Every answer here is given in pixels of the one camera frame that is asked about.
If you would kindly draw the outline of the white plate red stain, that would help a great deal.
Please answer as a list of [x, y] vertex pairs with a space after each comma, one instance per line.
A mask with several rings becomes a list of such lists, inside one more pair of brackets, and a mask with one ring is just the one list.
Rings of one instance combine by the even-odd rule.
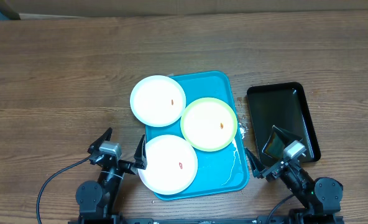
[[173, 195], [188, 188], [198, 170], [195, 150], [181, 137], [161, 135], [145, 145], [146, 169], [139, 170], [143, 184], [151, 191]]

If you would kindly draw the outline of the yellow green sponge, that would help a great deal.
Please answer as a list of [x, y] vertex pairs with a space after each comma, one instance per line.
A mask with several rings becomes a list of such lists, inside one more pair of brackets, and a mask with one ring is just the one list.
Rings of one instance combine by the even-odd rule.
[[265, 143], [262, 152], [271, 158], [280, 159], [283, 156], [284, 149], [285, 141], [282, 139], [282, 134], [272, 132]]

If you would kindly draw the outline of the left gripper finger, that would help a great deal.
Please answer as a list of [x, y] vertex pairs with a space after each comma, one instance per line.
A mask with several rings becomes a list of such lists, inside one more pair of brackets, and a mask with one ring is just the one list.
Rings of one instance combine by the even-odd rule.
[[137, 169], [146, 170], [147, 167], [147, 156], [145, 151], [146, 142], [147, 142], [146, 135], [143, 134], [137, 146], [136, 152], [134, 154], [135, 159], [134, 167]]
[[110, 141], [113, 129], [108, 128], [97, 140], [95, 140], [92, 144], [90, 144], [87, 152], [89, 154], [94, 153], [94, 151], [99, 151], [102, 143], [105, 141]]

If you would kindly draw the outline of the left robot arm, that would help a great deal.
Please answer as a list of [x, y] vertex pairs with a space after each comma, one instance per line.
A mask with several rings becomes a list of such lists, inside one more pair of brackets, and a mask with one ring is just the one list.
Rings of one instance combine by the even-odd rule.
[[146, 136], [143, 135], [134, 153], [134, 161], [121, 159], [121, 146], [111, 141], [113, 129], [108, 128], [97, 140], [90, 144], [88, 160], [101, 167], [97, 180], [83, 182], [76, 190], [79, 205], [78, 223], [127, 223], [115, 211], [117, 195], [125, 174], [137, 175], [147, 167], [145, 153]]

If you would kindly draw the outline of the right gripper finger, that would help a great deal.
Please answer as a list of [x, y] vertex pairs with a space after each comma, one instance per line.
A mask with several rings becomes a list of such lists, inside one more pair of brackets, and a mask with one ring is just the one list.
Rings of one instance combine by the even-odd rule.
[[247, 147], [245, 148], [245, 153], [249, 160], [253, 176], [258, 179], [263, 179], [265, 166]]
[[272, 126], [272, 140], [273, 142], [282, 143], [284, 146], [289, 146], [294, 141], [302, 142], [302, 137], [286, 129]]

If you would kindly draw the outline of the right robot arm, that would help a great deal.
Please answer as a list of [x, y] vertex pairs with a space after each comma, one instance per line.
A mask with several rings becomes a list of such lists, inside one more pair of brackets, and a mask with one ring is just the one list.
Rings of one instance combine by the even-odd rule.
[[[257, 217], [257, 223], [344, 223], [341, 210], [343, 185], [330, 177], [312, 179], [300, 164], [299, 157], [306, 151], [302, 138], [286, 129], [272, 126], [272, 132], [262, 152], [276, 158], [276, 163], [266, 167], [248, 149], [246, 156], [255, 178], [271, 182], [282, 180], [291, 195], [281, 200], [268, 215]], [[297, 198], [303, 208], [291, 209], [286, 216], [275, 212], [291, 198]]]

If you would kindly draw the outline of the white plate green rim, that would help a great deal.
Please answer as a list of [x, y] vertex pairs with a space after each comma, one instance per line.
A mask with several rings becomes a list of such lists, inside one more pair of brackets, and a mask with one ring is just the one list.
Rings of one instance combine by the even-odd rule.
[[217, 98], [200, 98], [191, 102], [180, 119], [183, 137], [196, 149], [215, 152], [224, 149], [237, 133], [234, 110]]

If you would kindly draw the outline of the white plate blue rim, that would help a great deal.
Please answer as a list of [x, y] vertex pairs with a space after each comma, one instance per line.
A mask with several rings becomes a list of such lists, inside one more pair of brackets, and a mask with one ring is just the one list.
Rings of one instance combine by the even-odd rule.
[[178, 121], [186, 107], [181, 85], [170, 77], [152, 75], [132, 89], [130, 107], [134, 116], [148, 126], [164, 127]]

